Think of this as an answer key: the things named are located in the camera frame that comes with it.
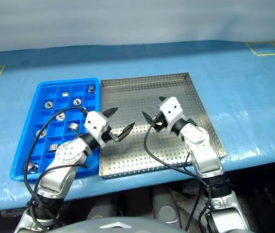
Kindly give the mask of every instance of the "blue plastic tray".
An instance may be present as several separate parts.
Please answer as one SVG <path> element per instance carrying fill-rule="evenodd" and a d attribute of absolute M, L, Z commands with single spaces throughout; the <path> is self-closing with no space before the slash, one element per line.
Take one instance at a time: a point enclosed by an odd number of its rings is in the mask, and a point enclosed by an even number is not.
<path fill-rule="evenodd" d="M 88 94 L 88 86 L 95 87 L 95 93 Z M 63 97 L 64 91 L 69 92 L 68 97 Z M 51 115 L 73 106 L 73 100 L 82 99 L 80 106 L 86 107 L 89 111 L 100 111 L 100 84 L 98 79 L 75 79 L 65 81 L 50 81 L 40 83 L 36 89 L 29 113 L 27 115 L 19 145 L 12 163 L 10 178 L 15 181 L 23 181 L 23 171 L 25 160 L 28 155 L 30 146 L 35 139 L 36 132 L 51 117 Z M 53 102 L 51 109 L 45 109 L 45 103 Z M 38 176 L 46 170 L 52 162 L 55 153 L 49 153 L 50 144 L 62 144 L 70 141 L 77 133 L 70 131 L 67 127 L 71 122 L 79 124 L 79 132 L 85 133 L 85 117 L 78 109 L 72 109 L 65 112 L 65 120 L 57 121 L 53 119 L 47 126 L 47 135 L 39 138 L 32 152 L 30 161 L 39 164 L 38 172 L 28 174 L 29 181 L 37 180 Z M 78 169 L 76 177 L 91 175 L 98 172 L 99 149 L 96 149 L 87 158 L 85 162 L 89 167 Z"/>

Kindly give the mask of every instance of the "stainless steel tray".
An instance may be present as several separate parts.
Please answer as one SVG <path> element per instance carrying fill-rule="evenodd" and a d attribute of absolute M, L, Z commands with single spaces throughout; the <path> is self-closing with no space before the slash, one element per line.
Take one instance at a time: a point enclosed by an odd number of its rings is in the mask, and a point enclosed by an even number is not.
<path fill-rule="evenodd" d="M 203 104 L 188 73 L 101 81 L 101 109 L 118 107 L 111 117 L 113 133 L 121 133 L 126 125 L 136 122 L 132 132 L 120 143 L 108 143 L 100 153 L 99 175 L 104 178 L 164 169 L 145 152 L 143 141 L 149 127 L 142 111 L 154 117 L 159 112 L 159 96 L 177 97 L 184 115 L 192 118 L 210 134 L 210 144 L 219 157 L 226 156 Z M 151 130 L 147 145 L 156 156 L 180 166 L 188 150 L 176 135 Z"/>

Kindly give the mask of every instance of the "blue table surface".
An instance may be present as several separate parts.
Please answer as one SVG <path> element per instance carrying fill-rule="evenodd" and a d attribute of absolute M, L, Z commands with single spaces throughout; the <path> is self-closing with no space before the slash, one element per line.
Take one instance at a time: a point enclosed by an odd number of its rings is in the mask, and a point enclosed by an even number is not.
<path fill-rule="evenodd" d="M 37 85 L 43 81 L 115 79 L 189 72 L 228 156 L 224 169 L 275 162 L 275 56 L 245 43 L 181 42 L 76 46 L 0 52 L 0 210 L 24 207 L 30 194 L 9 171 Z M 74 181 L 67 200 L 188 177 L 162 170 L 114 179 Z"/>

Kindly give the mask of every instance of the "white wall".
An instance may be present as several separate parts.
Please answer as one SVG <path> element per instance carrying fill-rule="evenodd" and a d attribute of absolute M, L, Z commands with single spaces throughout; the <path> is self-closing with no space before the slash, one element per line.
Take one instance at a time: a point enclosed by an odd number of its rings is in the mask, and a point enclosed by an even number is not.
<path fill-rule="evenodd" d="M 275 0 L 0 0 L 0 51 L 275 40 Z"/>

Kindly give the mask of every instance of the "metal nut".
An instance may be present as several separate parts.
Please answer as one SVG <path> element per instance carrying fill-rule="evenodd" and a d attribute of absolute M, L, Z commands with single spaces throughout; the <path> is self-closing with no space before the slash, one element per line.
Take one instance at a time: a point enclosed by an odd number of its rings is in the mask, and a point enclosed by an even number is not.
<path fill-rule="evenodd" d="M 65 113 L 60 113 L 60 114 L 56 115 L 55 119 L 57 121 L 63 121 L 63 120 L 65 120 Z"/>
<path fill-rule="evenodd" d="M 94 90 L 94 86 L 93 86 L 93 85 L 90 85 L 90 86 L 88 87 L 88 93 L 89 93 L 89 94 L 95 93 L 95 90 Z"/>
<path fill-rule="evenodd" d="M 81 103 L 82 103 L 82 100 L 79 99 L 79 98 L 73 100 L 73 104 L 74 104 L 75 106 L 79 106 L 79 105 L 81 105 Z"/>
<path fill-rule="evenodd" d="M 29 165 L 27 166 L 27 173 L 35 174 L 38 172 L 39 164 L 29 162 Z"/>
<path fill-rule="evenodd" d="M 68 128 L 72 131 L 72 132 L 78 132 L 79 129 L 79 125 L 77 123 L 70 123 Z"/>
<path fill-rule="evenodd" d="M 45 103 L 45 108 L 46 109 L 50 109 L 53 107 L 53 102 L 52 101 L 48 101 L 47 103 Z"/>
<path fill-rule="evenodd" d="M 63 97 L 69 96 L 69 92 L 68 92 L 68 91 L 64 91 L 64 92 L 62 93 L 62 96 L 63 96 Z"/>
<path fill-rule="evenodd" d="M 59 147 L 59 144 L 51 144 L 51 145 L 49 146 L 48 151 L 49 151 L 49 152 L 55 152 L 55 151 L 58 149 L 58 147 Z"/>
<path fill-rule="evenodd" d="M 36 137 L 37 137 L 37 135 L 39 134 L 39 132 L 40 132 L 40 130 L 38 130 L 38 131 L 36 132 L 36 134 L 35 134 Z M 39 135 L 39 138 L 45 137 L 46 134 L 47 134 L 47 130 L 44 129 L 44 130 L 41 132 L 41 134 Z"/>

